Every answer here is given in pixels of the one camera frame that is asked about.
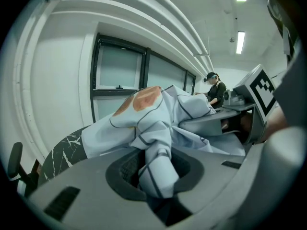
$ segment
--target white ceiling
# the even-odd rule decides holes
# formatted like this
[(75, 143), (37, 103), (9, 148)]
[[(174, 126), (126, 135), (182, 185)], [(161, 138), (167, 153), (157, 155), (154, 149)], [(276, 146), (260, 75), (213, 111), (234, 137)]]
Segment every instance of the white ceiling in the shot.
[[(277, 27), (267, 9), (268, 0), (171, 0), (189, 19), (212, 58), (261, 59), (272, 42)], [(235, 54), (238, 31), (244, 31), (242, 55)]]

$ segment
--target office chair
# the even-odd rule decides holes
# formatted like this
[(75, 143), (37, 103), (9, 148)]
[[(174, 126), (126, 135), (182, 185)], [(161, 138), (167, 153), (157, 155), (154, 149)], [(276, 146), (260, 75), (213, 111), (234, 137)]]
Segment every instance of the office chair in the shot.
[(20, 175), (20, 178), (13, 180), (16, 191), (28, 197), (33, 191), (37, 189), (38, 173), (31, 172), (27, 174), (22, 168), (20, 161), (23, 153), (23, 145), (21, 142), (16, 142), (13, 145), (13, 149), (10, 154), (9, 165), (8, 165), (8, 177), (10, 179)]

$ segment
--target black marble-pattern fabric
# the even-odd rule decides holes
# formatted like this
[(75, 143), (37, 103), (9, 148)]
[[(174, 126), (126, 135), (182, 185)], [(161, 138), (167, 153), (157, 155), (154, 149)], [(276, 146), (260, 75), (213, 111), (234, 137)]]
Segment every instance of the black marble-pattern fabric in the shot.
[(87, 127), (66, 136), (48, 154), (41, 169), (38, 186), (56, 177), (77, 162), (87, 159), (81, 139), (82, 130), (85, 128)]

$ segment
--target white cloth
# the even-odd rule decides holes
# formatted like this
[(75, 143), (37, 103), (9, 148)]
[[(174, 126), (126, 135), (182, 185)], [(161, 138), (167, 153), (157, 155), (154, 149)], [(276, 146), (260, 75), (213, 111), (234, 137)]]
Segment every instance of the white cloth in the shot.
[[(234, 134), (220, 136), (219, 142), (214, 138), (216, 145), (211, 146), (209, 140), (178, 127), (183, 120), (214, 113), (205, 95), (192, 96), (176, 86), (166, 90), (149, 87), (127, 98), (115, 113), (83, 130), (84, 150), (88, 158), (127, 143), (146, 150), (146, 165), (139, 170), (140, 186), (153, 197), (169, 198), (179, 179), (170, 160), (172, 146), (245, 155)], [(231, 144), (225, 146), (222, 140), (226, 137)]]

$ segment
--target window frame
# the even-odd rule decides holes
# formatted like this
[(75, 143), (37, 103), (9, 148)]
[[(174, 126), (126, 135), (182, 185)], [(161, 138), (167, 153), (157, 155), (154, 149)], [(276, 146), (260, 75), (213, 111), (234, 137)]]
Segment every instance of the window frame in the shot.
[[(129, 87), (129, 86), (121, 86), (123, 87), (125, 90), (135, 90), (135, 89), (138, 89), (139, 88), (139, 85), (140, 85), (140, 73), (141, 73), (141, 67), (142, 67), (142, 58), (143, 58), (143, 54), (141, 54), (140, 52), (137, 52), (135, 50), (131, 50), (129, 48), (126, 48), (126, 47), (122, 47), (122, 46), (114, 46), (114, 45), (111, 45), (111, 44), (105, 44), (105, 43), (99, 43), (99, 45), (97, 47), (99, 47), (99, 50), (98, 50), (98, 56), (97, 56), (97, 62), (101, 59), (99, 59), (99, 53), (100, 53), (100, 49), (104, 46), (108, 46), (108, 47), (112, 47), (112, 48), (121, 48), (122, 50), (127, 50), (127, 51), (131, 51), (131, 52), (136, 52), (138, 53), (138, 59), (137, 59), (137, 67), (136, 67), (136, 75), (135, 75), (135, 86), (137, 86), (137, 88), (135, 87)], [(96, 65), (96, 79), (95, 79), (95, 89), (97, 90), (115, 90), (116, 89), (116, 86), (107, 86), (107, 85), (99, 85), (99, 87), (97, 86), (97, 78), (100, 78), (101, 76), (101, 69), (98, 67), (98, 64)]]
[[(119, 48), (125, 48), (127, 50), (131, 50), (137, 53), (142, 54), (141, 58), (141, 68), (140, 68), (140, 80), (139, 80), (139, 88), (138, 89), (111, 89), (111, 88), (96, 88), (96, 76), (97, 76), (97, 63), (98, 63), (98, 55), (100, 46), (111, 46), (111, 47), (119, 47)], [(149, 61), (150, 56), (156, 56), (173, 66), (185, 71), (185, 79), (184, 79), (184, 87), (183, 90), (186, 90), (187, 86), (187, 77), (188, 75), (193, 78), (193, 88), (192, 88), (192, 94), (194, 93), (194, 86), (195, 86), (195, 79), (196, 76), (193, 75), (191, 72), (189, 72), (187, 69), (184, 69), (179, 64), (171, 61), (170, 59), (152, 51), (148, 47), (143, 47), (135, 43), (131, 43), (129, 41), (119, 39), (112, 36), (107, 36), (98, 33), (95, 44), (93, 47), (93, 54), (92, 54), (92, 62), (91, 62), (91, 72), (90, 72), (90, 98), (91, 98), (91, 109), (92, 109), (92, 117), (93, 117), (93, 123), (96, 122), (95, 117), (95, 110), (94, 110), (94, 97), (97, 96), (131, 96), (139, 89), (143, 89), (147, 87), (148, 83), (148, 73), (149, 73)]]

